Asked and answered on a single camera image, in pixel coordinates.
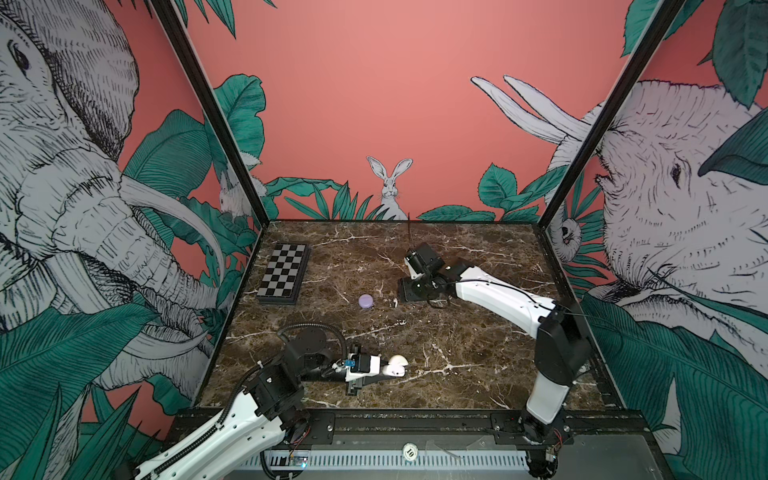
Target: black metal post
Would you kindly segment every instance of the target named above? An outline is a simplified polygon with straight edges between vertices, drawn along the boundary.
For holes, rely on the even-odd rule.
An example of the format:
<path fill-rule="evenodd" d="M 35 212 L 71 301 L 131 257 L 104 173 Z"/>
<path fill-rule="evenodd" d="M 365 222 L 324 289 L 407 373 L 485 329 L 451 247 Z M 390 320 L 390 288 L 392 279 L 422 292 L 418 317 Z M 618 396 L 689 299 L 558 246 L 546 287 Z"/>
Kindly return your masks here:
<path fill-rule="evenodd" d="M 598 147 L 600 140 L 611 126 L 611 122 L 619 113 L 621 106 L 632 91 L 632 87 L 637 83 L 637 79 L 640 78 L 640 75 L 643 73 L 643 70 L 656 51 L 656 48 L 664 39 L 664 35 L 669 30 L 670 25 L 672 25 L 672 21 L 677 16 L 680 9 L 683 8 L 684 3 L 685 0 L 663 0 L 656 15 L 650 20 L 648 29 L 638 42 L 635 51 L 627 62 L 627 67 L 621 73 L 611 95 L 609 95 L 608 99 L 605 101 L 603 110 L 594 121 L 592 129 L 587 134 L 584 142 L 581 143 L 581 148 L 576 154 L 573 163 L 571 163 L 571 166 L 568 168 L 568 171 L 565 173 L 563 181 L 560 183 L 557 191 L 555 191 L 554 197 L 552 197 L 552 200 L 547 206 L 547 210 L 541 215 L 541 218 L 538 221 L 538 225 L 541 228 L 547 229 L 549 227 L 549 223 L 552 222 L 558 208 L 565 202 L 568 192 L 571 191 L 579 174 L 581 174 L 581 171 L 587 166 L 589 159 L 592 158 L 592 154 Z"/>
<path fill-rule="evenodd" d="M 253 188 L 250 173 L 246 170 L 243 159 L 240 157 L 240 149 L 237 148 L 237 144 L 234 138 L 232 138 L 227 119 L 224 118 L 219 108 L 216 95 L 203 73 L 200 62 L 197 61 L 197 56 L 194 54 L 192 45 L 184 30 L 184 25 L 176 15 L 176 10 L 174 10 L 174 6 L 171 3 L 171 0 L 152 0 L 152 5 L 157 13 L 157 17 L 160 19 L 160 23 L 163 25 L 166 35 L 168 35 L 168 40 L 173 45 L 176 56 L 179 58 L 181 66 L 184 68 L 184 72 L 186 72 L 192 84 L 192 88 L 195 94 L 197 94 L 200 104 L 203 106 L 203 112 L 208 117 L 210 126 L 218 137 L 227 160 L 232 164 L 237 179 L 240 181 L 240 186 L 245 190 L 248 201 L 253 208 L 253 213 L 261 225 L 260 229 L 263 230 L 269 225 L 270 218 L 266 215 L 266 210 L 264 210 L 264 205 L 261 204 L 256 189 Z"/>

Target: brown marble surface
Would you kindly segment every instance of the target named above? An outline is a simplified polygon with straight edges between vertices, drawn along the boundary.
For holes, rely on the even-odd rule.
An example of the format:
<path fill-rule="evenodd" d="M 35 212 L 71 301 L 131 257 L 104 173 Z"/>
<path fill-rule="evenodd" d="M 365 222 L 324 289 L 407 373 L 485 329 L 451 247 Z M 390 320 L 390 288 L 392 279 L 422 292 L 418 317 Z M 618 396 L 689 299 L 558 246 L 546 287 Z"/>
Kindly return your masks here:
<path fill-rule="evenodd" d="M 275 222 L 265 233 L 246 292 L 257 288 L 275 243 L 308 243 L 313 251 L 295 306 L 260 305 L 243 295 L 200 404 L 220 406 L 257 360 L 280 351 L 274 334 L 304 320 L 332 323 L 368 353 L 399 353 L 406 377 L 347 396 L 345 384 L 307 383 L 305 404 L 343 408 L 521 409 L 533 387 L 534 341 L 517 326 L 463 300 L 395 305 L 406 275 L 405 223 Z M 532 229 L 526 225 L 412 223 L 414 246 L 429 243 L 451 263 L 463 257 L 504 281 L 558 297 Z M 360 295 L 374 298 L 361 309 Z M 570 409 L 603 409 L 591 375 L 566 399 Z"/>

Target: chessboard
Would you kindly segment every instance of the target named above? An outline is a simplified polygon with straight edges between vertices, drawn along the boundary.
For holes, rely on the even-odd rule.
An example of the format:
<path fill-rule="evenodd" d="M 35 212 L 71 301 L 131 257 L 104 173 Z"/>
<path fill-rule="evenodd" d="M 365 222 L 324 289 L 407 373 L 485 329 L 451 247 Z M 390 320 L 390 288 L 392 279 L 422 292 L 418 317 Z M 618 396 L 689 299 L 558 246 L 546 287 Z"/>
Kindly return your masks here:
<path fill-rule="evenodd" d="M 256 293 L 260 303 L 296 305 L 310 250 L 304 243 L 275 245 Z"/>

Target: purple round object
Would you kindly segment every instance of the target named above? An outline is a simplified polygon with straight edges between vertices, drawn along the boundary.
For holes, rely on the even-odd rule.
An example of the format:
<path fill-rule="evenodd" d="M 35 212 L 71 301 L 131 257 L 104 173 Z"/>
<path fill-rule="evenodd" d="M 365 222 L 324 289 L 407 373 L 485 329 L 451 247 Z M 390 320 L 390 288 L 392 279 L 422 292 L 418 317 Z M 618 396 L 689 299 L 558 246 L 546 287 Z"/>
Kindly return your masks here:
<path fill-rule="evenodd" d="M 357 303 L 359 303 L 362 308 L 371 308 L 373 306 L 373 297 L 366 293 L 365 295 L 360 296 Z"/>

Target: elephant eye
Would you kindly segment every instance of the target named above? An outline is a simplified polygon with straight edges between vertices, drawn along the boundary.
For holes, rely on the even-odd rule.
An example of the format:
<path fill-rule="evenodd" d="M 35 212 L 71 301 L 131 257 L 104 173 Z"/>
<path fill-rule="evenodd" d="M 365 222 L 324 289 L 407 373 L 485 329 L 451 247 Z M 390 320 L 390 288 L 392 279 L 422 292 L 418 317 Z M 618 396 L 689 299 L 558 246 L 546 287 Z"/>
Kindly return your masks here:
<path fill-rule="evenodd" d="M 27 70 L 29 70 L 29 59 L 27 58 L 27 55 L 24 55 L 22 51 L 18 49 L 18 44 L 14 43 L 13 40 L 8 42 L 8 51 L 11 52 L 11 56 L 16 62 L 16 65 L 26 76 Z"/>
<path fill-rule="evenodd" d="M 674 167 L 672 167 L 672 180 L 674 180 L 674 184 L 677 185 L 677 188 L 680 188 L 680 172 L 682 169 L 680 168 L 679 164 L 675 164 Z"/>

